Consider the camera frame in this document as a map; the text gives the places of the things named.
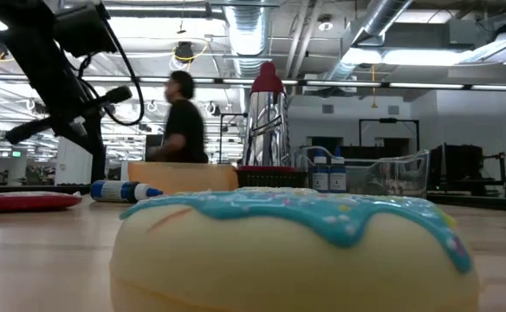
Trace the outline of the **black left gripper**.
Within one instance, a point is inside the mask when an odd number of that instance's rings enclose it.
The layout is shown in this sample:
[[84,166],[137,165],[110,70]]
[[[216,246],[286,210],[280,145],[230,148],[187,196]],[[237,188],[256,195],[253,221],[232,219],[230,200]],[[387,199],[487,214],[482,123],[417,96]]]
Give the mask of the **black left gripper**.
[[130,99],[133,96],[127,86],[114,88],[104,95],[77,104],[62,104],[51,109],[51,116],[32,120],[6,132],[5,139],[12,145],[51,129],[55,136],[66,138],[88,152],[102,151],[101,118],[103,108]]

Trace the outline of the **blue food colour bottle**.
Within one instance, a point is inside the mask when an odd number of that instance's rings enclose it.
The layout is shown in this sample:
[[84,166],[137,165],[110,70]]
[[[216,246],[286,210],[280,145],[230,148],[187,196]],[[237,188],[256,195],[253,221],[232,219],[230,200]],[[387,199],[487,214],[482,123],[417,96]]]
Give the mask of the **blue food colour bottle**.
[[329,192],[328,161],[326,154],[318,149],[314,156],[312,186],[318,192]]
[[90,186],[90,197],[97,202],[135,204],[162,194],[161,190],[137,181],[97,180]]
[[332,193],[347,192],[347,169],[345,166],[345,159],[341,155],[341,148],[339,146],[335,148],[334,156],[331,159],[329,190]]

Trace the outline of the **red snack packet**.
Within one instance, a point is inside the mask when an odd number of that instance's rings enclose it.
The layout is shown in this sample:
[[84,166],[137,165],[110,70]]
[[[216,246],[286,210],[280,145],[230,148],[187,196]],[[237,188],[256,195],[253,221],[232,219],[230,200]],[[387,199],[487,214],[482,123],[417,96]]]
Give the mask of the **red snack packet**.
[[0,193],[0,213],[62,211],[81,200],[79,195],[60,192],[4,192]]

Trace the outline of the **toy donut blue icing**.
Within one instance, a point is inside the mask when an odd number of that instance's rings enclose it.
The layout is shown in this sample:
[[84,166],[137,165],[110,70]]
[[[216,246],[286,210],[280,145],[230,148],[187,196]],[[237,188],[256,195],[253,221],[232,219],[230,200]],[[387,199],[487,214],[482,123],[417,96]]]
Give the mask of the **toy donut blue icing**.
[[190,192],[121,221],[114,312],[478,312],[472,256],[422,198]]

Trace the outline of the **white column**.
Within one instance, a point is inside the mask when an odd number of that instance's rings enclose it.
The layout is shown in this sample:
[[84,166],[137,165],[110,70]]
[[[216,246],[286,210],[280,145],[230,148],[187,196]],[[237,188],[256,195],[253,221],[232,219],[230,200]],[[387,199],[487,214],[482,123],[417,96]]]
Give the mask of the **white column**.
[[70,140],[61,137],[55,167],[57,185],[87,185],[91,181],[93,156]]

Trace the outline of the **dark tall cabinet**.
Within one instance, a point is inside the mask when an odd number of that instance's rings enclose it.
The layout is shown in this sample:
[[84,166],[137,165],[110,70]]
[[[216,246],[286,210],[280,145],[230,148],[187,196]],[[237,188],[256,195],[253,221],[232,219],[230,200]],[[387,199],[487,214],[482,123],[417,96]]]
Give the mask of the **dark tall cabinet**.
[[104,146],[100,146],[92,152],[91,183],[105,178],[106,151]]

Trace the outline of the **black background monitor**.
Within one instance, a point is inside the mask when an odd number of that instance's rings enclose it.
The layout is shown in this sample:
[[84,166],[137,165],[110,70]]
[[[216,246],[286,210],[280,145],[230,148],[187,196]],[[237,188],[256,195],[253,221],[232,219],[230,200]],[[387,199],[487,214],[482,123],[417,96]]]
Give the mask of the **black background monitor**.
[[145,161],[152,162],[154,161],[154,150],[158,147],[161,147],[163,144],[164,135],[163,134],[148,134],[146,136],[146,144],[145,144]]

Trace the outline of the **person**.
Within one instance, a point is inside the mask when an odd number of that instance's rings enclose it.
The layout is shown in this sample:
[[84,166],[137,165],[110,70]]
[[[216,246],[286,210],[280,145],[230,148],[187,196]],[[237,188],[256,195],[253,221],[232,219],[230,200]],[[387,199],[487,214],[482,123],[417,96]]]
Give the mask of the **person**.
[[163,143],[147,152],[150,161],[207,164],[204,150],[204,119],[191,102],[195,82],[185,71],[173,71],[165,84],[165,99],[171,105]]

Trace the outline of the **red and chrome appliance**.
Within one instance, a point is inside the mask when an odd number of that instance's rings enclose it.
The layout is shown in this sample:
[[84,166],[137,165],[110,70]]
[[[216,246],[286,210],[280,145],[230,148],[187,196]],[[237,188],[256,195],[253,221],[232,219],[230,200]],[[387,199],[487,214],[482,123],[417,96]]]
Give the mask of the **red and chrome appliance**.
[[250,88],[244,166],[290,166],[287,93],[273,62],[264,62]]

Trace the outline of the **black mesh basket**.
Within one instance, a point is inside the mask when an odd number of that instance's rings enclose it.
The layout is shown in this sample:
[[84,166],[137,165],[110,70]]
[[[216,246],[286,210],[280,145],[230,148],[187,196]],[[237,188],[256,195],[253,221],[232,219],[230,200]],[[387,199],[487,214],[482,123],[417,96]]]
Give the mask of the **black mesh basket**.
[[303,188],[307,174],[288,166],[240,166],[237,179],[240,187],[267,186]]

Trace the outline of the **clear plastic bin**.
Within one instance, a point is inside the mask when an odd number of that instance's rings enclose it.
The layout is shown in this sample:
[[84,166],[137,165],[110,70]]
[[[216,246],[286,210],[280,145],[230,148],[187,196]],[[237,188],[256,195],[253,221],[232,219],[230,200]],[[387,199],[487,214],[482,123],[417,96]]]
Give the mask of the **clear plastic bin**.
[[[302,146],[292,158],[295,168],[308,174],[312,189],[312,171],[316,151],[321,149],[328,161],[328,177],[334,153],[322,146]],[[424,198],[426,196],[430,152],[423,150],[413,155],[381,158],[344,158],[347,169],[347,192],[366,195],[390,195]]]

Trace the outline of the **black background machine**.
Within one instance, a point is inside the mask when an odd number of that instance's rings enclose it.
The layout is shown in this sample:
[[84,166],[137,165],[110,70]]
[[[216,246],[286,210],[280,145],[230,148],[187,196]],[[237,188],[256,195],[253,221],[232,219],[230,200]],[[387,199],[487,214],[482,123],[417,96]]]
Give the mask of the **black background machine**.
[[[500,178],[485,178],[484,161],[496,160]],[[480,146],[442,145],[430,151],[427,190],[434,192],[461,192],[470,196],[491,195],[488,186],[504,186],[506,182],[505,152],[484,155]]]

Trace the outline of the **round silver ceiling duct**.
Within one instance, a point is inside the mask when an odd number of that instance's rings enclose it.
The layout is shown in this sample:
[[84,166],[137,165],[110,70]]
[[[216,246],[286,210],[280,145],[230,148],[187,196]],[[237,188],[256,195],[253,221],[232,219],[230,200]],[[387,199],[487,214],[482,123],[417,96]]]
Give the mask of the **round silver ceiling duct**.
[[256,78],[260,73],[268,39],[269,9],[263,5],[266,1],[230,0],[237,5],[223,8],[235,71],[242,78]]

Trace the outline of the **black frame rack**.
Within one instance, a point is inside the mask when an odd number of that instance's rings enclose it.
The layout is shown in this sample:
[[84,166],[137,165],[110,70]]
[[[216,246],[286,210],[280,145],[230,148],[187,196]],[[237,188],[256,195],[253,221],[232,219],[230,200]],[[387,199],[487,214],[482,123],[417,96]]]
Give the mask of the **black frame rack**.
[[416,151],[419,152],[420,148],[420,121],[413,119],[397,119],[397,118],[378,118],[378,119],[359,119],[358,120],[358,146],[362,146],[362,124],[364,122],[378,122],[380,124],[395,124],[402,123],[404,126],[406,123],[412,123],[415,126],[415,138],[416,138]]

